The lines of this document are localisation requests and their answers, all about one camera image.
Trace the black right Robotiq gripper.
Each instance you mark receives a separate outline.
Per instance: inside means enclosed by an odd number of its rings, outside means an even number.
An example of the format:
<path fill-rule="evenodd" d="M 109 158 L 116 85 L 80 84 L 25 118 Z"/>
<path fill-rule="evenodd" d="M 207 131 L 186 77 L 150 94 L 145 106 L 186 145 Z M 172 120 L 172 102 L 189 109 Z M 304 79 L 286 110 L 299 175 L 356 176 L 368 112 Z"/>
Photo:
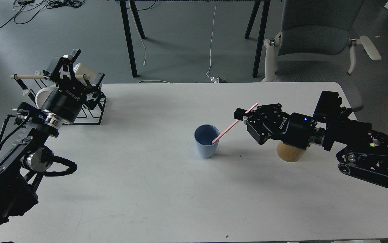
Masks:
<path fill-rule="evenodd" d="M 272 139 L 306 150 L 314 135 L 316 122 L 312 117 L 282 112 L 280 103 L 257 106 L 246 112 L 247 110 L 237 108 L 234 118 L 244 122 L 248 133 L 259 145 Z"/>

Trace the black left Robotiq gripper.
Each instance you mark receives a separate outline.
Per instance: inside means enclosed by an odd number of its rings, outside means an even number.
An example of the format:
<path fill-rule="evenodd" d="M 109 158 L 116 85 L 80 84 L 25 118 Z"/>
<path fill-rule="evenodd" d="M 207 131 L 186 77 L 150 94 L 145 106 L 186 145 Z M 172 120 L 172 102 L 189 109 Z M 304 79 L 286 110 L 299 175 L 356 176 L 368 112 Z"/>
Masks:
<path fill-rule="evenodd" d="M 81 83 L 60 84 L 61 82 L 78 81 L 73 64 L 80 53 L 80 49 L 73 49 L 69 55 L 53 57 L 48 68 L 44 70 L 44 79 L 59 85 L 49 92 L 41 109 L 60 117 L 68 125 L 74 123 L 84 103 L 87 109 L 95 109 L 104 96 L 101 91 L 104 73 L 98 73 L 87 87 Z"/>

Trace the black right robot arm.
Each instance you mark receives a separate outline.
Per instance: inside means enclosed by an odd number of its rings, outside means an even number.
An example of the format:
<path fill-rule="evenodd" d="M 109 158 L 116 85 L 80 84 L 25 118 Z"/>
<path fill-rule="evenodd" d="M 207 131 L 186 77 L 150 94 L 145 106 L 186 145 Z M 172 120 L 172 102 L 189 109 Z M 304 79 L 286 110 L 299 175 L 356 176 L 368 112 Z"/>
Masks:
<path fill-rule="evenodd" d="M 273 139 L 299 150 L 316 144 L 330 151 L 335 142 L 342 143 L 345 148 L 336 154 L 341 173 L 388 188 L 388 135 L 371 123 L 349 119 L 353 110 L 341 104 L 339 93 L 322 91 L 313 116 L 289 115 L 278 103 L 252 111 L 238 108 L 234 118 L 260 145 Z"/>

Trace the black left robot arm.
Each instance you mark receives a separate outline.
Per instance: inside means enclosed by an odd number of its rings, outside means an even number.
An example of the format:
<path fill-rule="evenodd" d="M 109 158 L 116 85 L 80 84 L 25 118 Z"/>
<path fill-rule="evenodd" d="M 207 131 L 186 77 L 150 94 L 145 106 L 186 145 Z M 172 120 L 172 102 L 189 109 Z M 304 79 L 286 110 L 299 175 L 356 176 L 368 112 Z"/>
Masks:
<path fill-rule="evenodd" d="M 0 225 L 10 216 L 22 216 L 38 203 L 37 188 L 44 177 L 73 174 L 75 162 L 55 156 L 45 145 L 48 137 L 58 137 L 64 124 L 73 125 L 81 109 L 104 105 L 101 91 L 103 73 L 92 80 L 89 75 L 76 75 L 74 63 L 80 55 L 74 49 L 69 55 L 54 57 L 43 75 L 12 75 L 27 90 L 24 79 L 45 79 L 55 88 L 38 108 L 21 103 L 16 109 L 17 127 L 6 137 L 0 136 Z"/>

